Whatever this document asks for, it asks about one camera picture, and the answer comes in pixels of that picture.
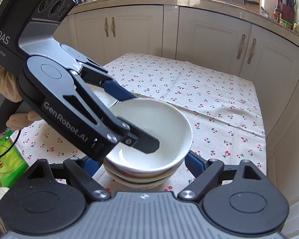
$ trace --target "green plastic bag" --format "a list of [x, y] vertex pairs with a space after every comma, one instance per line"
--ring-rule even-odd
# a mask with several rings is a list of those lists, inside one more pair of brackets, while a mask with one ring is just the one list
[[[13, 131], [9, 130], [7, 134], [0, 139], [0, 155], [12, 145], [10, 139], [12, 134]], [[27, 168], [27, 163], [14, 146], [5, 156], [0, 158], [0, 187], [10, 188], [16, 180], [25, 173]]]

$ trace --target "cherry print tablecloth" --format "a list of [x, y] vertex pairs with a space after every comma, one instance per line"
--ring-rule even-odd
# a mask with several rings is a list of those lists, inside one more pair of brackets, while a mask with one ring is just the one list
[[[225, 164], [250, 159], [266, 173], [264, 127], [251, 82], [208, 66], [142, 54], [128, 53], [104, 67], [138, 97], [161, 99], [178, 108], [192, 125], [191, 149], [201, 157], [217, 158]], [[61, 163], [71, 156], [84, 156], [44, 121], [23, 129], [17, 147], [30, 165], [38, 158]], [[112, 193], [131, 191], [114, 181], [103, 167], [93, 178]], [[152, 191], [178, 193], [194, 179], [183, 163], [169, 180]]]

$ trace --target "hand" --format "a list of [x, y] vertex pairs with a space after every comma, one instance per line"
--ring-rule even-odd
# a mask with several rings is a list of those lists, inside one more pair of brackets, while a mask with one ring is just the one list
[[[0, 93], [12, 102], [20, 102], [22, 98], [17, 90], [17, 79], [14, 75], [0, 66]], [[34, 121], [42, 118], [35, 112], [15, 113], [7, 121], [7, 127], [20, 130], [30, 126]]]

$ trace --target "white plate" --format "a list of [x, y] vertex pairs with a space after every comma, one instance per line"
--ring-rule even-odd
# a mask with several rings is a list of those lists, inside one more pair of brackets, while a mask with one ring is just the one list
[[125, 186], [128, 186], [130, 188], [139, 189], [139, 190], [149, 190], [149, 189], [155, 188], [155, 187], [161, 185], [164, 181], [167, 181], [173, 175], [173, 174], [168, 175], [167, 177], [165, 177], [163, 179], [160, 179], [158, 181], [152, 182], [152, 183], [134, 184], [134, 183], [127, 182], [127, 181], [121, 179], [120, 177], [118, 177], [117, 175], [115, 175], [114, 173], [112, 173], [109, 169], [107, 169], [105, 166], [104, 166], [104, 169], [118, 183], [121, 183], [121, 184], [123, 184]]
[[118, 103], [110, 111], [160, 141], [159, 149], [152, 154], [119, 143], [106, 156], [116, 168], [154, 177], [181, 163], [189, 152], [192, 128], [187, 118], [172, 105], [156, 99], [136, 98]]
[[106, 107], [112, 107], [118, 102], [117, 99], [106, 93], [103, 88], [88, 83], [87, 85]]
[[106, 158], [104, 159], [103, 165], [104, 167], [106, 167], [108, 170], [110, 170], [110, 172], [112, 172], [113, 174], [117, 175], [118, 177], [122, 178], [123, 180], [126, 180], [128, 182], [131, 183], [136, 183], [136, 184], [146, 184], [146, 183], [151, 183], [151, 182], [155, 182], [158, 181], [160, 179], [163, 179], [171, 174], [174, 174], [177, 169], [181, 166], [183, 162], [173, 166], [172, 168], [168, 169], [167, 171], [163, 172], [162, 174], [152, 177], [152, 178], [142, 178], [142, 177], [131, 177], [126, 175], [124, 172], [121, 172], [120, 170], [118, 170], [114, 164], [112, 164], [109, 160], [107, 160]]

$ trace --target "gray ribbed plate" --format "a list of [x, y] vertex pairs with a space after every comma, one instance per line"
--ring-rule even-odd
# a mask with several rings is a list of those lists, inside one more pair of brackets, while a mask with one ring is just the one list
[[[29, 239], [14, 232], [4, 239]], [[94, 202], [76, 224], [40, 239], [233, 239], [209, 224], [194, 203], [171, 192], [117, 192], [106, 202]], [[264, 236], [283, 239], [279, 233]]]

